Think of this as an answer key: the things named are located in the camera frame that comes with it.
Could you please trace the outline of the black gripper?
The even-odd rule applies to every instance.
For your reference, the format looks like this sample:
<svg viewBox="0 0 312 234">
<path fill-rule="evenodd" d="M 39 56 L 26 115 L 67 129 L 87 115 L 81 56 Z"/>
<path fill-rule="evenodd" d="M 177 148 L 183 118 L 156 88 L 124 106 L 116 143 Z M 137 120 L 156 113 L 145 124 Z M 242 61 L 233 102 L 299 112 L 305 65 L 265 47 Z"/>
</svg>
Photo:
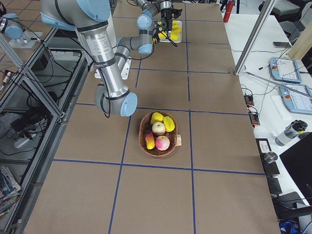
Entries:
<svg viewBox="0 0 312 234">
<path fill-rule="evenodd" d="M 172 31 L 172 13 L 171 13 L 171 8 L 162 8 L 161 11 L 161 18 L 166 19 L 167 27 L 166 27 L 166 34 L 168 36 L 171 35 Z"/>
</svg>

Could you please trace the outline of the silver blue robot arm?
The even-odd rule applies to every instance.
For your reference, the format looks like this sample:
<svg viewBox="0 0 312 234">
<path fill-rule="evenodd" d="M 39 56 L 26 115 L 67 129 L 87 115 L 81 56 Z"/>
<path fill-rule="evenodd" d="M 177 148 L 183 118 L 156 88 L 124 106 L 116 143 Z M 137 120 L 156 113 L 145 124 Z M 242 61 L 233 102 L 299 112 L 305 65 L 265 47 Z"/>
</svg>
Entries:
<svg viewBox="0 0 312 234">
<path fill-rule="evenodd" d="M 106 114 L 131 116 L 137 108 L 137 95 L 123 83 L 121 71 L 130 51 L 150 54 L 153 48 L 152 15 L 144 11 L 137 18 L 139 35 L 117 41 L 114 51 L 107 28 L 111 8 L 107 0 L 43 0 L 42 21 L 55 28 L 76 31 L 98 69 L 102 83 L 96 88 L 96 106 Z"/>
<path fill-rule="evenodd" d="M 149 12 L 152 17 L 160 14 L 162 31 L 169 37 L 173 27 L 173 4 L 170 0 L 157 0 L 152 3 L 148 0 L 134 0 L 134 4 L 142 9 L 143 12 Z"/>
</svg>

